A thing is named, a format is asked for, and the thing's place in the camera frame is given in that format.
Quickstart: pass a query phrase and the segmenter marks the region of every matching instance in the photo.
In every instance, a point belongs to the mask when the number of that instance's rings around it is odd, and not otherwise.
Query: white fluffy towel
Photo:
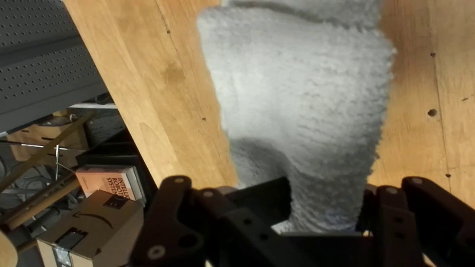
[[[379,0],[223,0],[198,19],[240,186],[286,176],[282,231],[355,227],[394,48]]]

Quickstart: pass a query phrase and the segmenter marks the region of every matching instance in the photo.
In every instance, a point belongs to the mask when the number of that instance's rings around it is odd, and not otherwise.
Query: book
[[[102,190],[146,204],[134,166],[86,165],[76,170],[76,177],[86,197]]]

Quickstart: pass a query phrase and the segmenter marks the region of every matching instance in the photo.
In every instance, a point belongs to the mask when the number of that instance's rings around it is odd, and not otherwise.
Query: orange book cover
[[[125,175],[127,169],[120,166],[83,166],[77,169],[76,177],[86,197],[92,195],[96,190],[102,190],[130,200],[136,200]]]

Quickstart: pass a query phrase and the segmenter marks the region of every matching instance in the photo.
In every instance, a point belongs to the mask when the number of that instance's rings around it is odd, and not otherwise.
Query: screw
[[[160,259],[164,255],[165,255],[165,247],[161,245],[155,245],[151,247],[147,252],[147,256],[151,260]]]
[[[413,183],[416,183],[416,184],[422,184],[422,179],[420,178],[412,178],[412,181]]]
[[[388,188],[386,188],[386,191],[391,193],[391,194],[397,194],[398,193],[398,190],[394,187],[388,187]]]
[[[210,198],[213,196],[213,191],[204,191],[203,192],[203,197],[205,198]]]

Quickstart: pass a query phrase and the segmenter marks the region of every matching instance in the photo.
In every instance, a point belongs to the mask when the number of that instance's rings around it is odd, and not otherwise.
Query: amazon box
[[[140,203],[96,191],[38,237],[45,267],[118,267],[143,224]]]

